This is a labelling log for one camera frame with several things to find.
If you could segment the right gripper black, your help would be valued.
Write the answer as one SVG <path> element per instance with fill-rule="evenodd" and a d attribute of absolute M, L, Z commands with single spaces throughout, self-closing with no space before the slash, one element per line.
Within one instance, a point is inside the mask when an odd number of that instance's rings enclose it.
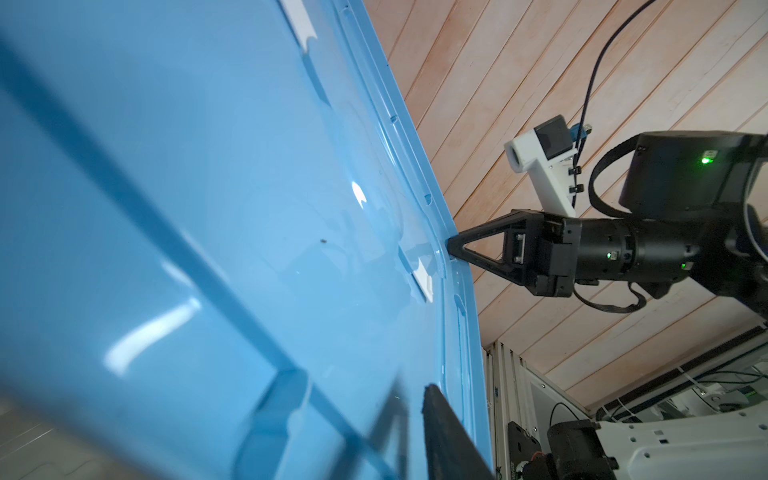
<path fill-rule="evenodd" d="M 499 259 L 469 247 L 492 237 L 502 239 Z M 569 297 L 577 283 L 619 281 L 660 299 L 690 275 L 702 250 L 702 226 L 513 210 L 458 233 L 446 246 L 451 256 L 536 296 Z"/>

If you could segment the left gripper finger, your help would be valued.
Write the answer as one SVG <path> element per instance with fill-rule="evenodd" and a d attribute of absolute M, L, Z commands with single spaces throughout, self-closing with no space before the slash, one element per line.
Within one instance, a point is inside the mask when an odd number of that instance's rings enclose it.
<path fill-rule="evenodd" d="M 429 479 L 494 479 L 435 384 L 425 388 L 422 415 Z"/>

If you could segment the blue plastic bin lid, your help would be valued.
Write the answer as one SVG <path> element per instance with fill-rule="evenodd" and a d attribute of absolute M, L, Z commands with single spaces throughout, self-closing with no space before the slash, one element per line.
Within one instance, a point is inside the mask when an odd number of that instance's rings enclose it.
<path fill-rule="evenodd" d="M 362 1 L 1 5 L 1 393 L 154 475 L 489 469 L 469 267 Z"/>

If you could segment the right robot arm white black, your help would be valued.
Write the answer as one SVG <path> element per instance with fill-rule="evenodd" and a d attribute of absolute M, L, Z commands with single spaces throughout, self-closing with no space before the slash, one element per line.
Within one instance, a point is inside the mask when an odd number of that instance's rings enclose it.
<path fill-rule="evenodd" d="M 767 313 L 767 230 L 748 198 L 767 160 L 763 135 L 658 131 L 635 135 L 594 166 L 632 159 L 618 207 L 581 184 L 585 135 L 562 122 L 507 143 L 539 210 L 514 210 L 449 239 L 449 253 L 540 297 L 623 281 L 635 308 L 692 279 Z M 577 420 L 548 430 L 549 451 L 518 464 L 522 479 L 763 479 L 767 407 L 656 423 Z"/>

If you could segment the aluminium rail base frame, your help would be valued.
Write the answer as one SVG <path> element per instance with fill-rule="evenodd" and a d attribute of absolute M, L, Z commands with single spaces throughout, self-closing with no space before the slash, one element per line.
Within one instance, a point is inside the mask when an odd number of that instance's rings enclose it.
<path fill-rule="evenodd" d="M 486 348 L 484 371 L 493 469 L 498 479 L 518 479 L 526 464 L 550 453 L 550 427 L 589 417 L 500 341 Z"/>

